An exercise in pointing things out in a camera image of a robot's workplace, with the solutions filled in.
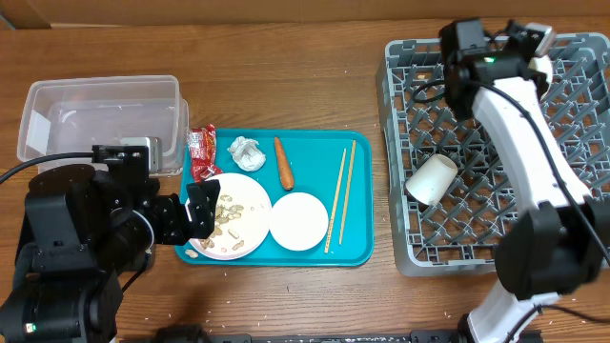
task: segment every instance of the plastic container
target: plastic container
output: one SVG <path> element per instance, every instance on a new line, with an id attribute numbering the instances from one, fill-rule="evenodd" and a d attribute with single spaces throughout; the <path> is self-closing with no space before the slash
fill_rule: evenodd
<path id="1" fill-rule="evenodd" d="M 505 41 L 500 37 L 500 45 Z M 598 199 L 610 200 L 610 42 L 598 33 L 560 34 L 549 51 L 553 84 L 540 108 L 563 156 Z M 376 75 L 388 152 L 396 266 L 408 276 L 493 272 L 495 248 L 517 221 L 513 189 L 485 129 L 457 122 L 444 100 L 414 104 L 413 91 L 443 76 L 437 39 L 390 42 Z M 435 94 L 442 86 L 432 88 Z M 440 203 L 410 201 L 404 184 L 430 156 L 458 174 Z"/>
<path id="2" fill-rule="evenodd" d="M 33 158 L 92 145 L 119 145 L 123 137 L 161 139 L 162 167 L 155 176 L 182 172 L 189 107 L 170 75 L 39 81 L 31 85 L 21 118 L 17 158 Z M 52 161 L 38 171 L 88 159 Z"/>

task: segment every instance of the chopsticks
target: chopsticks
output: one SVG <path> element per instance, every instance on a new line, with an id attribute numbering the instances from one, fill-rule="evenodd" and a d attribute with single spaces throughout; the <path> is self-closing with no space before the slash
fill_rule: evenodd
<path id="1" fill-rule="evenodd" d="M 335 201 L 333 203 L 333 213 L 331 214 L 331 223 L 328 228 L 328 235 L 326 236 L 326 247 L 324 247 L 324 253 L 328 253 L 331 247 L 331 237 L 333 236 L 333 225 L 335 223 L 336 203 L 339 200 L 339 192 L 341 191 L 341 179 L 343 178 L 343 166 L 345 166 L 345 153 L 347 149 L 343 149 L 343 158 L 341 159 L 341 168 L 339 169 L 339 177 L 336 180 L 335 190 Z"/>
<path id="2" fill-rule="evenodd" d="M 352 141 L 352 156 L 350 157 L 350 170 L 347 173 L 347 189 L 345 190 L 345 202 L 343 203 L 343 216 L 341 218 L 341 232 L 339 233 L 339 245 L 343 243 L 343 229 L 345 228 L 345 216 L 347 215 L 347 204 L 350 202 L 350 186 L 352 186 L 352 170 L 354 169 L 354 153 L 356 152 L 356 140 Z"/>

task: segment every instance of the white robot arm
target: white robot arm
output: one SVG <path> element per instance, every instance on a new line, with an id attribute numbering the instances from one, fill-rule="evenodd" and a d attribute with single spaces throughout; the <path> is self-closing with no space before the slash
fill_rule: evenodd
<path id="1" fill-rule="evenodd" d="M 504 32 L 506 45 L 492 50 L 485 36 L 494 37 L 477 19 L 443 28 L 445 80 L 421 86 L 414 97 L 425 103 L 417 95 L 444 83 L 455 117 L 476 118 L 491 137 L 517 200 L 518 222 L 495 253 L 498 281 L 462 317 L 457 343 L 519 341 L 538 309 L 595 280 L 610 241 L 610 204 L 594 200 L 564 159 L 539 108 L 548 75 L 528 68 L 548 52 L 555 34 L 513 21 Z"/>

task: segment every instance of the blue tray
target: blue tray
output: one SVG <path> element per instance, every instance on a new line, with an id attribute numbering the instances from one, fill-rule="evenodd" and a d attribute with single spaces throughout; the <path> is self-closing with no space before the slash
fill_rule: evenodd
<path id="1" fill-rule="evenodd" d="M 259 148 L 267 155 L 265 165 L 258 171 L 241 170 L 233 161 L 227 149 L 237 136 L 244 136 L 258 141 Z M 343 149 L 347 149 L 345 171 L 341 184 L 341 193 L 335 215 L 335 228 L 329 253 L 324 253 L 326 239 L 306 252 L 292 252 L 275 243 L 269 235 L 263 243 L 247 256 L 232 261 L 217 261 L 199 255 L 190 258 L 184 253 L 194 250 L 191 243 L 175 247 L 178 256 L 187 263 L 198 265 L 225 266 L 334 266 L 355 267 L 365 263 L 373 253 L 373 173 L 371 145 L 360 133 L 354 131 L 304 131 L 304 130 L 251 130 L 219 129 L 217 131 L 218 150 L 216 165 L 224 172 L 238 172 L 258 181 L 267 191 L 272 204 L 286 195 L 279 183 L 277 161 L 275 158 L 274 137 L 278 136 L 291 162 L 295 176 L 293 192 L 307 192 L 317 197 L 326 207 L 328 214 L 333 210 L 335 200 L 336 178 L 341 165 Z M 348 214 L 345 219 L 343 243 L 338 245 L 343 200 L 347 185 L 347 170 L 350 164 L 352 140 L 356 141 L 356 157 L 350 189 Z M 191 158 L 185 158 L 180 188 L 180 201 L 186 201 L 186 185 L 193 182 L 191 176 Z"/>

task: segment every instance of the wooden table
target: wooden table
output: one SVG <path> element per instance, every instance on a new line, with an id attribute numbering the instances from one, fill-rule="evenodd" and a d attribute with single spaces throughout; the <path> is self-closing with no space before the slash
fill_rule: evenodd
<path id="1" fill-rule="evenodd" d="M 610 18 L 521 18 L 559 32 L 610 35 Z M 373 146 L 376 244 L 362 267 L 193 267 L 159 247 L 117 316 L 120 337 L 178 323 L 212 333 L 252 335 L 407 333 L 454 328 L 478 306 L 493 274 L 409 278 L 395 266 L 388 212 L 388 170 L 374 74 L 385 45 L 437 36 L 448 21 L 217 25 L 104 30 L 0 32 L 0 172 L 16 165 L 15 146 L 28 88 L 37 80 L 171 74 L 191 108 L 191 126 L 349 129 Z M 488 29 L 504 19 L 486 20 Z M 0 301 L 10 293 L 27 183 L 35 169 L 0 186 Z M 178 192 L 179 177 L 162 192 Z M 121 277 L 125 282 L 129 275 Z M 610 316 L 610 273 L 561 301 Z M 532 328 L 554 342 L 601 342 L 610 328 L 546 313 Z"/>

